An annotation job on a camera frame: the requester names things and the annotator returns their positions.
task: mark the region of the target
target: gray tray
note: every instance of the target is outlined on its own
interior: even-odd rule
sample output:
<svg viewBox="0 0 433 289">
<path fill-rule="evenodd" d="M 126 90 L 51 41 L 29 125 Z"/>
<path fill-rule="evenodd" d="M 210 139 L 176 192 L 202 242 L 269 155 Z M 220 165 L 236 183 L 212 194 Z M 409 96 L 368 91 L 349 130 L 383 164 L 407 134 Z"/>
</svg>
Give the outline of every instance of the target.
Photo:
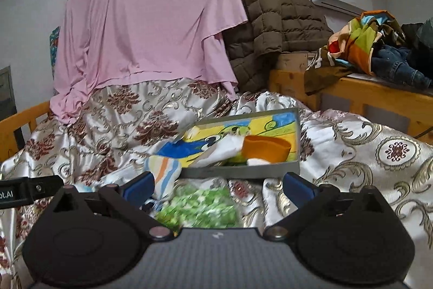
<svg viewBox="0 0 433 289">
<path fill-rule="evenodd" d="M 188 179 L 206 179 L 213 177 L 222 177 L 225 179 L 264 179 L 264 178 L 282 178 L 287 172 L 294 172 L 299 175 L 299 153 L 300 153 L 300 123 L 299 111 L 295 108 L 268 110 L 265 112 L 257 112 L 252 114 L 242 114 L 241 116 L 228 116 L 217 119 L 203 119 L 195 123 L 195 126 L 228 123 L 242 121 L 249 118 L 260 116 L 269 116 L 273 114 L 293 112 L 297 122 L 296 140 L 297 140 L 297 155 L 296 160 L 282 163 L 274 163 L 269 165 L 237 165 L 237 166 L 215 166 L 202 168 L 182 168 L 181 178 Z M 179 134 L 180 140 L 185 132 Z"/>
</svg>

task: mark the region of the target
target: gray cabinet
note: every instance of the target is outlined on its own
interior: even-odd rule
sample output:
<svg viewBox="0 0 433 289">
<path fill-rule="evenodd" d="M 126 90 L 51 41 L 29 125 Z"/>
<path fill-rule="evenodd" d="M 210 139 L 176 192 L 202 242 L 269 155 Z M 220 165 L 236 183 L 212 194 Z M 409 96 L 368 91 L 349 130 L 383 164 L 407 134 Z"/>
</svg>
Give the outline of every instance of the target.
<svg viewBox="0 0 433 289">
<path fill-rule="evenodd" d="M 6 119 L 17 112 L 10 67 L 0 70 L 0 120 Z M 21 129 L 14 132 L 18 148 L 24 147 L 24 138 Z"/>
</svg>

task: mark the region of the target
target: blue jeans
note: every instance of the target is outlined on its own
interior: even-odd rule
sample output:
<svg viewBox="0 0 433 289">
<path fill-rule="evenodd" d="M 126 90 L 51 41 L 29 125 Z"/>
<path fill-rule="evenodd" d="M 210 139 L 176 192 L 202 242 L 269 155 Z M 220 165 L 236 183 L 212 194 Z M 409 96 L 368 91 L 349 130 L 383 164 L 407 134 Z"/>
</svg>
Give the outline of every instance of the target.
<svg viewBox="0 0 433 289">
<path fill-rule="evenodd" d="M 432 84 L 432 80 L 409 66 L 406 61 L 409 53 L 410 49 L 406 47 L 384 45 L 373 54 L 372 72 L 390 82 L 425 90 Z"/>
</svg>

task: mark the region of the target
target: metal screw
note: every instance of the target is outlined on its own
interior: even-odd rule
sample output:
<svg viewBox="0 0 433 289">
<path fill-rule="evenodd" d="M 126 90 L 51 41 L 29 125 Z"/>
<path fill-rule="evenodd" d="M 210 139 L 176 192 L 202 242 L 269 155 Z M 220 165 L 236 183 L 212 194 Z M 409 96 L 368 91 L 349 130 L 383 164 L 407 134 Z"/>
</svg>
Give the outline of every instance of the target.
<svg viewBox="0 0 433 289">
<path fill-rule="evenodd" d="M 164 239 L 168 237 L 172 232 L 165 226 L 154 226 L 149 230 L 149 235 L 155 239 Z"/>
<path fill-rule="evenodd" d="M 266 236 L 270 240 L 274 241 L 280 241 L 285 239 L 285 237 L 289 234 L 286 228 L 283 228 L 282 226 L 272 226 L 268 229 L 266 229 Z"/>
<path fill-rule="evenodd" d="M 117 184 L 107 184 L 106 187 L 109 187 L 111 190 L 117 191 L 119 189 L 119 186 Z"/>
</svg>

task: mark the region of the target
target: pink sheet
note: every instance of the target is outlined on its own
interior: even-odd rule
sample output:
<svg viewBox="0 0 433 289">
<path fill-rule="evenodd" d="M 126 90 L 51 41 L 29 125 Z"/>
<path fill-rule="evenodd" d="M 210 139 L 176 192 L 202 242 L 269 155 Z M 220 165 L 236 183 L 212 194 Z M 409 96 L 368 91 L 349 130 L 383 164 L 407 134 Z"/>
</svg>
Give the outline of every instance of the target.
<svg viewBox="0 0 433 289">
<path fill-rule="evenodd" d="M 51 110 L 73 123 L 96 88 L 180 77 L 234 96 L 220 32 L 245 21 L 241 0 L 68 0 Z"/>
</svg>

